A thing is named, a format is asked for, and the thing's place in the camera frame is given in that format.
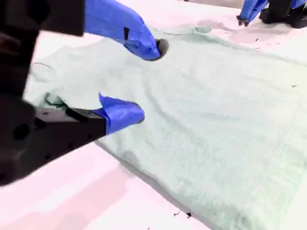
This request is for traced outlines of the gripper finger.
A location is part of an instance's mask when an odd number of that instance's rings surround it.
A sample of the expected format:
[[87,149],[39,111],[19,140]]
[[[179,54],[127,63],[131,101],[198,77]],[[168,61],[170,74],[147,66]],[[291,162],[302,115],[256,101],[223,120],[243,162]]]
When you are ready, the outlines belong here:
[[259,12],[268,4],[267,0],[254,0],[254,8],[246,21],[243,21],[244,26],[248,26],[250,22],[252,22],[255,17],[259,14]]
[[84,31],[108,37],[147,61],[161,59],[168,51],[165,39],[156,39],[142,17],[116,0],[85,1]]
[[241,12],[236,18],[239,21],[246,21],[254,8],[254,0],[244,0]]
[[141,123],[142,108],[134,102],[99,95],[101,107],[94,110],[48,102],[37,108],[30,146],[24,154],[24,169],[32,172],[70,151],[106,135]]

